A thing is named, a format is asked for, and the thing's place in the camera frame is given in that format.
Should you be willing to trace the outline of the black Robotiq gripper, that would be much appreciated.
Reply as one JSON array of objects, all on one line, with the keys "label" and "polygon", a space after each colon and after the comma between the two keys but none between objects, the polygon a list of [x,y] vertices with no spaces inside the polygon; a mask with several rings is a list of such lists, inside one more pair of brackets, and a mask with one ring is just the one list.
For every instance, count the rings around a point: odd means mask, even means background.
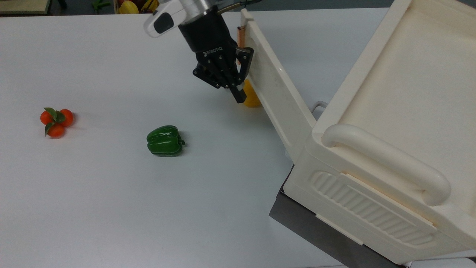
[{"label": "black Robotiq gripper", "polygon": [[[192,52],[197,66],[193,75],[207,84],[230,90],[237,103],[245,102],[243,83],[248,76],[254,50],[237,47],[217,7],[211,7],[191,22],[181,24],[180,32]],[[224,60],[225,66],[219,66]]]}]

